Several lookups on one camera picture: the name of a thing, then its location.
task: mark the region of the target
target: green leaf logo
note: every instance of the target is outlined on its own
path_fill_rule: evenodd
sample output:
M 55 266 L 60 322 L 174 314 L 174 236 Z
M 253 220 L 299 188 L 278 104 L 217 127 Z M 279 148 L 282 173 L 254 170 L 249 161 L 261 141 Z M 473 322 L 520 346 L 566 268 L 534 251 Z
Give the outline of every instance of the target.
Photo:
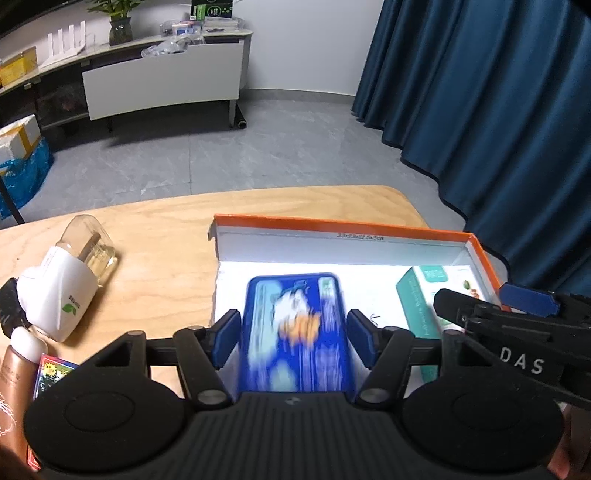
M 72 313 L 76 315 L 76 307 L 74 307 L 74 305 L 71 303 L 66 303 L 61 309 L 66 313 Z

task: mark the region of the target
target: cartoon card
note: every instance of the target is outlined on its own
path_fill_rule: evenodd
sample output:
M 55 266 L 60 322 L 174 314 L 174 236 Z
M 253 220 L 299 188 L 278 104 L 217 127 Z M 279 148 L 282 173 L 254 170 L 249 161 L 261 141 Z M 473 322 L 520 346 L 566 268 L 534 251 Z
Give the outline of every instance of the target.
M 52 385 L 55 385 L 77 366 L 78 365 L 55 356 L 43 355 L 39 362 L 33 400 Z M 39 462 L 37 462 L 35 454 L 33 454 L 30 447 L 27 449 L 27 463 L 29 464 L 29 467 L 36 472 L 41 469 L 41 466 L 39 465 Z
M 350 391 L 349 362 L 334 275 L 251 280 L 241 337 L 241 391 Z

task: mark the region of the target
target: yellow box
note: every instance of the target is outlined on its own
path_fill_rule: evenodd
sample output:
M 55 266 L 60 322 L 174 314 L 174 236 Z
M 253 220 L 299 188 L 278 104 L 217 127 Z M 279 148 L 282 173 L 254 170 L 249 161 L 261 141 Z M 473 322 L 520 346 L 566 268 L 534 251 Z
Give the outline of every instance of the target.
M 2 63 L 0 66 L 2 85 L 8 85 L 36 68 L 37 47 L 31 47 Z

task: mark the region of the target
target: teal product box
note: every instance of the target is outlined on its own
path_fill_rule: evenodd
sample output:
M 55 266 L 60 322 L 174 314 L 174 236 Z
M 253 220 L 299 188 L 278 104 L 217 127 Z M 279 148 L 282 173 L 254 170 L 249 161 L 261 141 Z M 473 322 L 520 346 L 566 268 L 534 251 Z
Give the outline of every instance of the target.
M 191 16 L 197 21 L 203 21 L 205 17 L 232 18 L 232 7 L 228 0 L 193 0 Z
M 472 269 L 467 265 L 411 267 L 396 284 L 396 291 L 408 328 L 419 338 L 439 339 L 443 330 L 462 330 L 455 323 L 438 317 L 433 309 L 435 294 L 442 288 L 485 300 Z M 438 367 L 422 366 L 421 376 L 425 383 L 437 379 Z

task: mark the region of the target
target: white packaging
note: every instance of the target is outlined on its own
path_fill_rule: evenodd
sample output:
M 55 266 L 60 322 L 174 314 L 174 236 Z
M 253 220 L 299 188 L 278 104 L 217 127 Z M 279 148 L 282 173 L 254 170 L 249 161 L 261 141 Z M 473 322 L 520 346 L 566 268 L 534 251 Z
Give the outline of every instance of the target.
M 60 247 L 51 247 L 41 265 L 27 268 L 17 281 L 27 320 L 56 342 L 74 331 L 97 289 L 88 265 Z
M 35 115 L 29 115 L 0 129 L 0 164 L 26 159 L 41 138 Z

